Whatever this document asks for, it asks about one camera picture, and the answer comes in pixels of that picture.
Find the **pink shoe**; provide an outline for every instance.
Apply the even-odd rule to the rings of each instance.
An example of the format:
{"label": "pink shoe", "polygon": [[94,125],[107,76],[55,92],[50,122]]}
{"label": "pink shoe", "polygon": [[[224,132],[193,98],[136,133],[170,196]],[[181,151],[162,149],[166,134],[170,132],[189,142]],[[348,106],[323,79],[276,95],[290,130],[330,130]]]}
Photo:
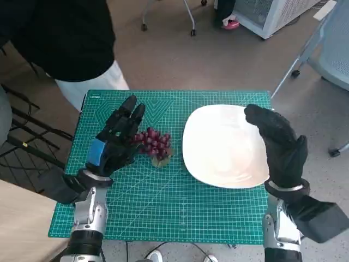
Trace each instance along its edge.
{"label": "pink shoe", "polygon": [[233,29],[236,29],[238,28],[240,25],[239,21],[237,20],[229,20],[229,23],[227,26],[222,26],[223,29],[226,29],[226,30],[233,30]]}

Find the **chair leg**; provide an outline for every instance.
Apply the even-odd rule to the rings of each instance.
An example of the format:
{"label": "chair leg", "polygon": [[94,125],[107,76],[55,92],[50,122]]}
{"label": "chair leg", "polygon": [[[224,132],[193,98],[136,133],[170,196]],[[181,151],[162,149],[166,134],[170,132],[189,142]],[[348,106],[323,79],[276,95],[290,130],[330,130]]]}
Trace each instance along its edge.
{"label": "chair leg", "polygon": [[188,11],[188,14],[189,14],[190,19],[191,19],[191,24],[192,24],[191,36],[194,36],[194,35],[196,35],[196,33],[195,33],[195,21],[194,21],[194,18],[193,18],[193,16],[192,16],[192,14],[191,14],[191,11],[190,11],[190,9],[189,9],[189,6],[188,6],[187,1],[186,1],[186,0],[183,0],[183,2],[184,2],[184,4],[185,4],[186,10]]}
{"label": "chair leg", "polygon": [[40,109],[40,107],[39,107],[38,105],[36,105],[36,104],[34,104],[33,102],[31,102],[31,101],[29,100],[29,98],[26,97],[24,94],[21,94],[21,93],[19,93],[19,92],[17,92],[17,91],[14,91],[14,90],[10,89],[9,87],[7,87],[7,86],[6,86],[5,84],[3,84],[3,83],[1,83],[0,86],[5,90],[6,93],[10,93],[10,94],[12,94],[13,96],[18,97],[19,99],[21,99],[21,100],[23,100],[24,102],[28,103],[29,105],[31,105],[31,106],[33,106],[33,107],[35,107],[35,108],[37,108],[37,109]]}
{"label": "chair leg", "polygon": [[345,145],[341,146],[340,148],[335,148],[332,150],[329,150],[328,153],[331,157],[337,157],[340,155],[341,152],[344,152],[349,149],[349,142]]}
{"label": "chair leg", "polygon": [[28,63],[31,66],[31,68],[34,71],[34,73],[37,76],[37,78],[39,78],[39,73],[38,73],[37,69],[34,67],[34,65],[31,62],[28,62]]}
{"label": "chair leg", "polygon": [[142,15],[142,31],[146,31],[147,30],[147,24],[146,24],[146,15],[148,13],[149,8],[151,7],[152,3],[154,2],[154,0],[148,0],[146,7],[143,10],[143,15]]}
{"label": "chair leg", "polygon": [[26,151],[27,153],[32,154],[38,158],[41,158],[44,161],[47,161],[55,166],[58,166],[59,168],[62,168],[62,169],[65,168],[65,164],[62,163],[61,161],[58,161],[56,158],[53,158],[53,157],[49,156],[48,154],[45,154],[45,153],[39,151],[38,149],[36,149],[30,145],[27,145],[26,143],[23,143],[22,141],[14,138],[13,136],[10,136],[10,135],[7,136],[7,143],[9,143],[15,147],[18,147],[18,148]]}
{"label": "chair leg", "polygon": [[281,88],[281,86],[283,85],[283,83],[285,82],[285,80],[288,78],[288,76],[290,75],[291,71],[293,70],[294,66],[298,63],[299,61],[299,57],[296,58],[296,60],[293,61],[293,64],[291,65],[291,67],[288,69],[288,71],[286,72],[286,74],[284,75],[283,79],[280,81],[280,83],[278,84],[277,88],[275,89],[275,91],[273,92],[271,99],[274,98],[274,96],[276,95],[276,93],[279,91],[279,89]]}

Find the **table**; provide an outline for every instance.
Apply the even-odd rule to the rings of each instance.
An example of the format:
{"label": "table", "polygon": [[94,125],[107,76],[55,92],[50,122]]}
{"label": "table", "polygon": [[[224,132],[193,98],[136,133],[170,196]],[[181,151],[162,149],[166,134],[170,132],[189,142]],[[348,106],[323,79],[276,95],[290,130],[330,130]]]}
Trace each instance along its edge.
{"label": "table", "polygon": [[[267,207],[264,186],[225,189],[195,180],[182,157],[183,130],[189,115],[210,104],[270,108],[266,91],[89,91],[70,151],[66,173],[75,175],[87,159],[90,143],[110,113],[129,95],[146,104],[140,126],[172,135],[175,156],[168,166],[152,167],[146,156],[112,175],[107,193],[105,239],[230,244],[262,244],[261,219]],[[50,237],[69,237],[73,207],[57,204]]]}

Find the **black robotic glove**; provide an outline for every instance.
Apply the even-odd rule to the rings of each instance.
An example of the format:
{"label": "black robotic glove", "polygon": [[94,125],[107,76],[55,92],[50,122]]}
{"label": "black robotic glove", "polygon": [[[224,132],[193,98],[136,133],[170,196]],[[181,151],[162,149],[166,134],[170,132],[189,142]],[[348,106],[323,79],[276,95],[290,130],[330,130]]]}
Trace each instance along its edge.
{"label": "black robotic glove", "polygon": [[303,165],[308,156],[306,137],[298,139],[289,121],[279,113],[249,104],[247,122],[258,127],[266,144],[270,180],[282,188],[302,184]]}
{"label": "black robotic glove", "polygon": [[138,131],[146,110],[144,104],[136,106],[137,98],[127,98],[106,121],[103,130],[92,141],[86,168],[92,173],[107,177],[114,171],[133,163],[138,152],[133,137]]}

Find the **white sneaker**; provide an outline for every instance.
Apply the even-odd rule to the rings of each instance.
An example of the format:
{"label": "white sneaker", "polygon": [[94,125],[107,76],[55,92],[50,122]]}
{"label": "white sneaker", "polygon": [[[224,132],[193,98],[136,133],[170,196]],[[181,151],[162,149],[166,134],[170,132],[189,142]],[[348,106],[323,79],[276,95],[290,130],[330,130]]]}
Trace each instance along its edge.
{"label": "white sneaker", "polygon": [[211,260],[212,260],[212,262],[218,262],[218,259],[214,255],[208,255],[208,257],[205,257],[203,262],[211,262]]}
{"label": "white sneaker", "polygon": [[147,256],[147,259],[150,259],[152,262],[163,262],[163,255],[161,255],[160,251],[154,250]]}

